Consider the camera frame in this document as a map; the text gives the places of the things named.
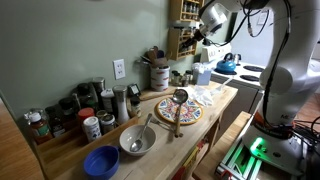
kettle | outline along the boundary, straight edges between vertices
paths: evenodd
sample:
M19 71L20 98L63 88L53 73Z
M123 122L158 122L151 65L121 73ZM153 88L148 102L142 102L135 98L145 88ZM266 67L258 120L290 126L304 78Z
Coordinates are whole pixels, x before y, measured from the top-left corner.
M228 53L224 56L223 60L217 63L216 71L221 73L232 73L236 69L236 63L233 59L233 54Z

ladle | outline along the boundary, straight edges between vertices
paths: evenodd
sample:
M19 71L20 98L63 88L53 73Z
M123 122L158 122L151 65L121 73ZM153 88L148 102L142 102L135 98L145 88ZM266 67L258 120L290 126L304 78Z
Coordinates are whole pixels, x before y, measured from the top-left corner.
M175 131L175 137L182 137L183 134L180 133L180 111L181 111L181 105L185 103L188 100L188 93L184 89L177 89L173 93L172 101L177 103L179 105L177 112L176 112L176 131Z
M144 131L146 130L146 128L147 128L147 126L148 126L148 124L150 122L151 117L152 117L152 114L149 113L148 117L147 117L147 120L146 120L146 123L144 124L143 130L142 130L142 132L140 134L140 137L137 140L135 140L134 143L132 143L132 145L130 147L130 151L137 152L137 151L139 151L141 149L141 147L143 145L142 136L143 136Z

spice rack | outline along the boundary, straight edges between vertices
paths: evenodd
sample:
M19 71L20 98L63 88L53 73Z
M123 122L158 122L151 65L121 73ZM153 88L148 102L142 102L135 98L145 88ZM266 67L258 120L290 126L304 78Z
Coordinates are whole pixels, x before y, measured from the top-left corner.
M170 0L170 20L198 22L203 3L204 0Z
M169 29L168 50L172 53L171 58L178 60L186 56L195 55L197 44L182 49L181 44L193 36L189 30L181 30L176 28Z
M57 138L35 145L46 179L55 179L100 146L117 144L118 138L127 127L138 124L138 117L130 115L132 118L129 121L91 143L88 143L81 127L76 127Z

cutting board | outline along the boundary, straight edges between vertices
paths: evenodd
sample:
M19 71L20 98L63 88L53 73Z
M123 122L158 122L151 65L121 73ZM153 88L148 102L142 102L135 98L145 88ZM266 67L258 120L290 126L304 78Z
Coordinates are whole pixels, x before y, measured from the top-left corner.
M147 89L141 92L140 100L141 101L146 101L149 99L154 99L166 95L173 95L174 91L176 90L176 87L169 86L167 90L162 91L162 92L156 92L152 91L151 89Z

